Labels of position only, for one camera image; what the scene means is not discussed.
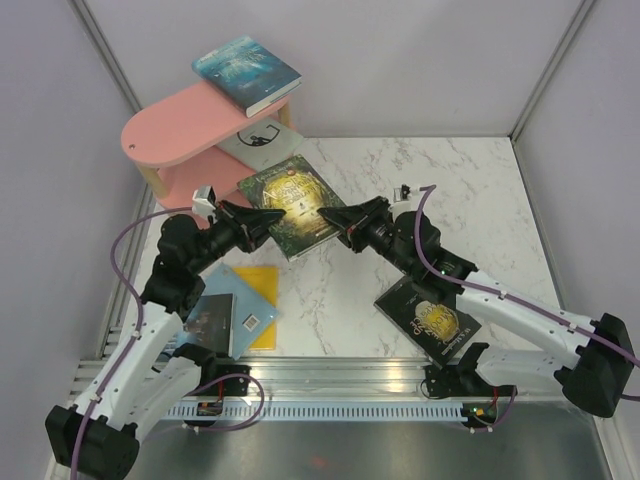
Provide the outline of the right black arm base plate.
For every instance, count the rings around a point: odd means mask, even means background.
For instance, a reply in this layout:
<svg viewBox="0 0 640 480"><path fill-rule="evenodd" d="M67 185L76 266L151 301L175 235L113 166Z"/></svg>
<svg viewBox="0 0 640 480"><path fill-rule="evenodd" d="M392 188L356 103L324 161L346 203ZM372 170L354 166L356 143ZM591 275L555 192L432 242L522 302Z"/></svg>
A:
<svg viewBox="0 0 640 480"><path fill-rule="evenodd" d="M510 397L517 387L513 384L494 384L480 375L480 368L471 365L446 365L439 369L435 365L424 367L422 386L430 399L493 398L494 395Z"/></svg>

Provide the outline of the pale grey-green book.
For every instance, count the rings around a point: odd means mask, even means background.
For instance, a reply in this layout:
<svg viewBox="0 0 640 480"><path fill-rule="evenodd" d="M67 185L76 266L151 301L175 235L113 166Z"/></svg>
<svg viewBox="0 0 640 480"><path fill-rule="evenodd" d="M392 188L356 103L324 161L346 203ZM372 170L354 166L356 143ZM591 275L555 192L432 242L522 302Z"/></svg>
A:
<svg viewBox="0 0 640 480"><path fill-rule="evenodd" d="M303 141L297 131L268 117L226 138L217 147L260 172L289 158Z"/></svg>

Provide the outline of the green forest cover book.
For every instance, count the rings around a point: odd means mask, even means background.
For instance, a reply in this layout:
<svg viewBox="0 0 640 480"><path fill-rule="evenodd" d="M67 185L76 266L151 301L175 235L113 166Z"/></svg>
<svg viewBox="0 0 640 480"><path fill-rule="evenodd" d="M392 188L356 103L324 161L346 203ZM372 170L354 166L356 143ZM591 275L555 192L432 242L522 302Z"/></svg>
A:
<svg viewBox="0 0 640 480"><path fill-rule="evenodd" d="M285 211L269 231L289 260L338 235L318 210L345 203L300 154L239 181L237 187L253 207Z"/></svg>

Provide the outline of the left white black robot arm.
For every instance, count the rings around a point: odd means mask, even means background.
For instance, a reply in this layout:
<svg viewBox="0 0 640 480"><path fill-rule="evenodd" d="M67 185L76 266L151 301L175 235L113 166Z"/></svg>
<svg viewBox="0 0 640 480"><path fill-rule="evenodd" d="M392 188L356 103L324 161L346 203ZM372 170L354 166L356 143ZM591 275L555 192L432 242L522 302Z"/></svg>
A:
<svg viewBox="0 0 640 480"><path fill-rule="evenodd" d="M151 276L143 292L132 295L136 320L73 404L54 406L46 417L54 458L69 468L71 478L125 478L171 407L217 387L214 354L192 344L179 347L154 378L147 375L200 299L202 272L233 249L256 251L286 214L210 199L164 213L168 218Z"/></svg>

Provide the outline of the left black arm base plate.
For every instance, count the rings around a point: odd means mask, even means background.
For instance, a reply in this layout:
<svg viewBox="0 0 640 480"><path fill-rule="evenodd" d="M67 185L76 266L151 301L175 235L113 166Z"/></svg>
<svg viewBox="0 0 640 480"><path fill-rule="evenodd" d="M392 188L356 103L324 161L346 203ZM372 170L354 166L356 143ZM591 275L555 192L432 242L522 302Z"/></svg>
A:
<svg viewBox="0 0 640 480"><path fill-rule="evenodd" d="M220 377L231 374L245 374L251 373L251 367L245 364L222 364L215 368L211 368L210 372L204 374L201 379L200 385L204 386L213 380L217 380ZM210 386L208 389L198 393L198 396L209 396L216 398L243 397L247 395L248 386L250 381L245 378L230 378L222 380L214 386Z"/></svg>

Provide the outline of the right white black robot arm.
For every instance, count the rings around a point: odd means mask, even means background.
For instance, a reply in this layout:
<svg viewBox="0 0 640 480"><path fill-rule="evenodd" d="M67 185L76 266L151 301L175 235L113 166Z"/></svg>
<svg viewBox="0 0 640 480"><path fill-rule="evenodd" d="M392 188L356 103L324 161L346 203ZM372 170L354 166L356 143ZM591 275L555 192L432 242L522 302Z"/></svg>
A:
<svg viewBox="0 0 640 480"><path fill-rule="evenodd" d="M639 360L625 323L608 313L598 320L511 293L472 262L444 249L440 231L421 209L392 213L376 197L359 205L323 207L319 215L336 227L340 240L359 253L367 247L428 287L442 301L479 315L553 355L561 363L553 377L565 397L582 410L613 416Z"/></svg>

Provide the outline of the teal ocean cover book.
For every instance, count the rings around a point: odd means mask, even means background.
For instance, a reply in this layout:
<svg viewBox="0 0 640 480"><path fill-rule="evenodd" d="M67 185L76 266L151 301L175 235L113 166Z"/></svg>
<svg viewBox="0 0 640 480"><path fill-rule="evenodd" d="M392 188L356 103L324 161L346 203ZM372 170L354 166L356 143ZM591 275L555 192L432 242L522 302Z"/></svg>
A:
<svg viewBox="0 0 640 480"><path fill-rule="evenodd" d="M192 62L192 70L251 118L302 83L301 74L249 36Z"/></svg>

